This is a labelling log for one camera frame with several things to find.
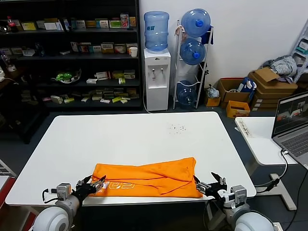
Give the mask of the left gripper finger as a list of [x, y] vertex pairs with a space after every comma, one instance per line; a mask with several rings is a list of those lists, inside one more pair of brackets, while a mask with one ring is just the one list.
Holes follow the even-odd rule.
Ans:
[[95, 193], [95, 192], [97, 193], [99, 190], [102, 189], [105, 178], [106, 178], [106, 175], [104, 175], [102, 178], [100, 178], [96, 182], [90, 184], [93, 193]]
[[79, 180], [79, 181], [77, 182], [77, 187], [82, 186], [82, 185], [85, 184], [85, 183], [88, 183], [90, 179], [91, 179], [91, 176], [87, 176], [87, 177], [85, 177], [84, 179]]

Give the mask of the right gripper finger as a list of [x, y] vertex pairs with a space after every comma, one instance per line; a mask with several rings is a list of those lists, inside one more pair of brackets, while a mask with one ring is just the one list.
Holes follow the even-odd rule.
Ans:
[[219, 174], [216, 174], [214, 172], [211, 172], [212, 176], [217, 182], [211, 183], [211, 187], [213, 190], [226, 190], [227, 184], [226, 179], [222, 178]]
[[202, 193], [202, 194], [206, 194], [206, 192], [208, 190], [210, 190], [212, 188], [211, 185], [206, 184], [204, 182], [201, 182], [196, 176], [193, 176], [195, 184], [196, 184], [196, 189]]

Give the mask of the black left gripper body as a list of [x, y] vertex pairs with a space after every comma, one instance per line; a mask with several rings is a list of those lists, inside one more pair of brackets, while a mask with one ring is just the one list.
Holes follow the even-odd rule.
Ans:
[[76, 190], [73, 191], [73, 196], [75, 196], [78, 200], [84, 200], [92, 193], [93, 187], [90, 184], [83, 184], [76, 187]]

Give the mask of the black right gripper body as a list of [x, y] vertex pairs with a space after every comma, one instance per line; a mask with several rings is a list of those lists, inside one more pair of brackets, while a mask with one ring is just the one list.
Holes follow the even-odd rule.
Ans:
[[227, 190], [227, 184], [211, 183], [207, 185], [205, 190], [206, 196], [213, 196], [215, 199], [220, 200], [219, 190]]

